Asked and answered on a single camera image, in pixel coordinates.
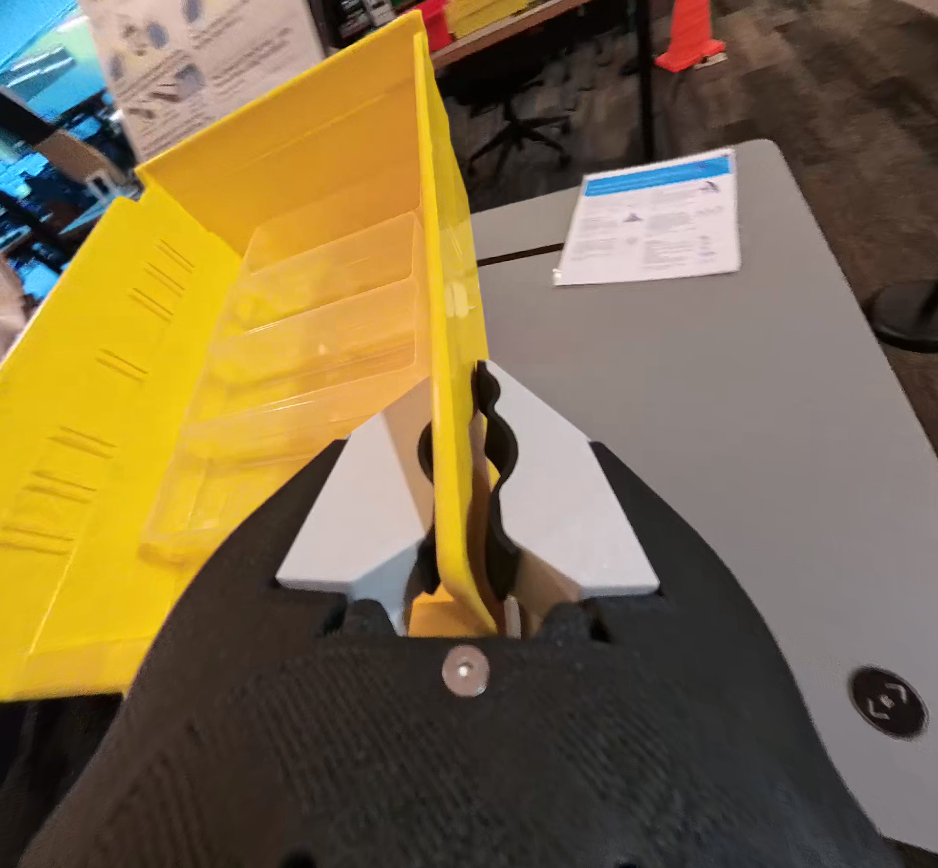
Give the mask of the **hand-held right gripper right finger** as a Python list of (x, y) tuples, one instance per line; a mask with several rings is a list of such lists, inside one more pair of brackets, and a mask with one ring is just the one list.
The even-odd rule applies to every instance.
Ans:
[(497, 475), (485, 537), (500, 599), (586, 601), (660, 581), (587, 436), (497, 364), (476, 367), (484, 452)]

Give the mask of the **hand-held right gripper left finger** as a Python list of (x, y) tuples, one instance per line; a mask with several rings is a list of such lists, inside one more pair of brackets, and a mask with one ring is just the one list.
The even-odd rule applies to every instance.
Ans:
[(350, 434), (277, 570), (282, 587), (375, 601), (406, 634), (433, 517), (418, 460), (429, 423), (429, 403), (391, 403)]

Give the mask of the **clear plastic drawer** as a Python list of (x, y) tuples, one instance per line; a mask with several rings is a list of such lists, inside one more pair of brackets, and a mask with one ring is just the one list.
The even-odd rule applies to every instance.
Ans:
[(409, 278), (224, 338), (206, 376), (229, 405), (248, 407), (396, 373), (421, 360), (426, 315)]
[(395, 247), (409, 251), (416, 232), (424, 229), (420, 210), (404, 212), (361, 229), (326, 230), (324, 221), (305, 212), (291, 212), (261, 225), (253, 234), (242, 270), (257, 275), (286, 267), (289, 260), (308, 255), (346, 255), (356, 249), (378, 254)]
[(299, 469), (418, 381), (386, 374), (185, 425), (139, 555), (172, 568), (202, 565)]

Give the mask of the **large yellow plastic bin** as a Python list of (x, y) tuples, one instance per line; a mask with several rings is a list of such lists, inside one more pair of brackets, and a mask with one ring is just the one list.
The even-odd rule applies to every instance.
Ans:
[[(421, 360), (381, 375), (429, 386), (443, 586), (469, 632), (493, 633), (467, 526), (475, 371), (488, 345), (421, 17), (399, 18), (138, 175), (142, 196), (111, 204), (2, 360), (2, 702), (126, 693), (205, 564), (161, 566), (138, 550), (183, 427), (261, 406), (231, 406), (209, 384), (212, 346), (409, 278), (427, 296)], [(288, 213), (339, 231), (415, 210), (424, 229), (409, 251), (242, 270), (254, 232)]]

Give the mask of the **grey desk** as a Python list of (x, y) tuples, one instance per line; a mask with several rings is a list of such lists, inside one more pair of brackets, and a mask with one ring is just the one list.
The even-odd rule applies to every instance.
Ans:
[[(576, 189), (473, 214), (490, 354), (716, 550), (851, 792), (935, 852), (936, 454), (782, 152), (734, 149), (733, 275), (557, 288)], [(920, 738), (854, 710), (867, 665), (918, 693)]]

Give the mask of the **black round desk button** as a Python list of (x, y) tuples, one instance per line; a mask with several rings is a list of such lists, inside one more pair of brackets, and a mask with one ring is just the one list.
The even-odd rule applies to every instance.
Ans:
[(929, 711), (899, 675), (878, 666), (861, 666), (849, 677), (854, 710), (873, 729), (894, 740), (915, 741), (927, 730)]

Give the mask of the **white laminated paper sheet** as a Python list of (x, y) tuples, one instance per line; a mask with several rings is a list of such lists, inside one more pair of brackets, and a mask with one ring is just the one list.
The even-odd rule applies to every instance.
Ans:
[(724, 147), (586, 175), (554, 269), (558, 288), (733, 275), (738, 167)]

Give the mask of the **black round base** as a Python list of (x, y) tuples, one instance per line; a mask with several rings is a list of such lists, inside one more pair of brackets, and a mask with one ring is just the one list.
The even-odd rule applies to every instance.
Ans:
[(868, 302), (866, 317), (886, 346), (918, 354), (937, 353), (937, 280), (896, 283)]

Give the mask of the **person's black sweater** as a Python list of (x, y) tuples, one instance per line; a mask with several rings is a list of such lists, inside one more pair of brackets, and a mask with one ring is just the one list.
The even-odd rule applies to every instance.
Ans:
[(2, 702), (1, 865), (16, 866), (97, 751), (120, 694)]

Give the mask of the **black swivel chair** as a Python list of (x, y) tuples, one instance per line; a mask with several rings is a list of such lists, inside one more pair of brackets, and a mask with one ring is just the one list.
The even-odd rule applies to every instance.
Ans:
[(466, 160), (466, 173), (473, 177), (475, 165), (483, 156), (494, 150), (499, 151), (493, 175), (501, 175), (512, 149), (522, 149), (525, 143), (538, 144), (554, 151), (561, 168), (571, 163), (567, 146), (551, 137), (547, 128), (558, 128), (562, 135), (569, 135), (569, 113), (551, 114), (523, 118), (515, 108), (518, 97), (529, 88), (543, 85), (544, 64), (538, 60), (515, 62), (495, 68), (476, 66), (473, 70), (463, 71), (459, 87), (453, 88), (453, 95), (461, 105), (467, 106), (470, 115), (476, 115), (490, 108), (502, 112), (504, 124), (488, 141), (470, 153)]

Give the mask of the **wooden table with black legs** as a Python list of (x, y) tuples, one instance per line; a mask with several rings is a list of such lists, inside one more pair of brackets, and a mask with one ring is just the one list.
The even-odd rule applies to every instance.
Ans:
[[(449, 45), (430, 54), (435, 71), (488, 49), (524, 31), (547, 23), (593, 0), (536, 0), (532, 7), (497, 20), (454, 39)], [(636, 73), (639, 84), (640, 142), (642, 162), (650, 164), (657, 158), (653, 94), (654, 57), (651, 31), (651, 0), (636, 0), (635, 30), (637, 39)]]

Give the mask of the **small red bin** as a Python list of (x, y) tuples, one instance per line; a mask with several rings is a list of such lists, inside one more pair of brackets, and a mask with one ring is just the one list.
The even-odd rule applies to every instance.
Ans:
[(447, 4), (448, 0), (422, 0), (405, 12), (408, 14), (416, 11), (421, 14), (431, 54), (446, 48), (453, 41), (446, 15)]

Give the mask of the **orange traffic cone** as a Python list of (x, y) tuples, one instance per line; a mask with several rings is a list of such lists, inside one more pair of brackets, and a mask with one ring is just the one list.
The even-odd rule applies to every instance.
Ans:
[(725, 60), (725, 43), (713, 34), (711, 0), (674, 0), (668, 46), (655, 65), (680, 74)]

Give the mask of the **white printed banner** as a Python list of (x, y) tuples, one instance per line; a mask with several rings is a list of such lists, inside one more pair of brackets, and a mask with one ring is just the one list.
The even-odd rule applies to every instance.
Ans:
[(78, 0), (139, 162), (326, 56), (309, 0)]

